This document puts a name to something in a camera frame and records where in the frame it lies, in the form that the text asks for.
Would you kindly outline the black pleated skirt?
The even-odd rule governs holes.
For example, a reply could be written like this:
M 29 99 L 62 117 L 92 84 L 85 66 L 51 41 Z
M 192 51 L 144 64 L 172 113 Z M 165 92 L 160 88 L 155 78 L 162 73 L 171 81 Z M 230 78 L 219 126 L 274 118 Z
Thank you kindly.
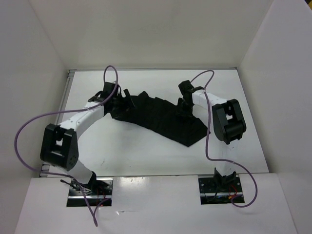
M 171 102 L 152 98 L 145 91 L 131 98 L 135 107 L 113 119 L 136 124 L 187 147 L 206 137 L 205 124 L 195 116 L 178 116 L 177 106 Z

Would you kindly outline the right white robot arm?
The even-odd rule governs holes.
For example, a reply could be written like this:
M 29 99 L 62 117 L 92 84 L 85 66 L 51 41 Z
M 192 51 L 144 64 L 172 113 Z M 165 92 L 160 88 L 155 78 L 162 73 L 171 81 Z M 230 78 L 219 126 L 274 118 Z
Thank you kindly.
M 178 112 L 183 115 L 193 113 L 198 105 L 208 111 L 209 133 L 206 138 L 206 158 L 215 163 L 214 187 L 226 191 L 234 182 L 236 171 L 235 147 L 246 132 L 247 126 L 238 100 L 227 100 L 205 91 L 202 87 L 181 91 Z

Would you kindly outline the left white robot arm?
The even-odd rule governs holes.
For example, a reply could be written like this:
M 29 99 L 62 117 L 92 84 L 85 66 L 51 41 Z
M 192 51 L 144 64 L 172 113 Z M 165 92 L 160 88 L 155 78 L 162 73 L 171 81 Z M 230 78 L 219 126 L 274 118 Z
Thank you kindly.
M 81 112 L 58 125 L 49 124 L 44 130 L 40 159 L 74 177 L 77 180 L 74 184 L 80 185 L 79 188 L 86 195 L 106 191 L 110 185 L 97 180 L 96 173 L 79 161 L 78 139 L 107 113 L 133 108 L 129 91 L 125 89 L 124 93 L 125 96 L 118 90 L 112 95 L 99 91 L 88 100 Z

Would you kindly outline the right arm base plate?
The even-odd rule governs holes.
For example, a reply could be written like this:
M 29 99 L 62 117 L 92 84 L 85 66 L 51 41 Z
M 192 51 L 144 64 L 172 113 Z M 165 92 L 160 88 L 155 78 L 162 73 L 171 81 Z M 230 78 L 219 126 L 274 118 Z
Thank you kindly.
M 238 176 L 232 184 L 222 188 L 217 187 L 212 176 L 199 177 L 198 185 L 201 205 L 230 204 L 232 198 L 234 203 L 245 202 L 240 178 Z

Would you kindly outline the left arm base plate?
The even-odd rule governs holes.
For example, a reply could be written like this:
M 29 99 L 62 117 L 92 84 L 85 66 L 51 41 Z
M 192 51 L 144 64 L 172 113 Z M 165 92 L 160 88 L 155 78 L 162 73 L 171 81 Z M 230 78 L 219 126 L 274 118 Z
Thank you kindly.
M 91 207 L 96 207 L 98 204 L 100 204 L 100 206 L 111 206 L 114 179 L 112 177 L 100 177 L 97 180 L 108 184 L 108 186 L 105 186 L 103 189 L 98 189 L 96 192 L 85 190 L 85 195 L 89 202 L 89 205 Z M 67 207 L 87 206 L 84 197 L 82 195 L 82 192 L 80 188 L 75 184 L 75 182 L 70 183 L 66 206 Z

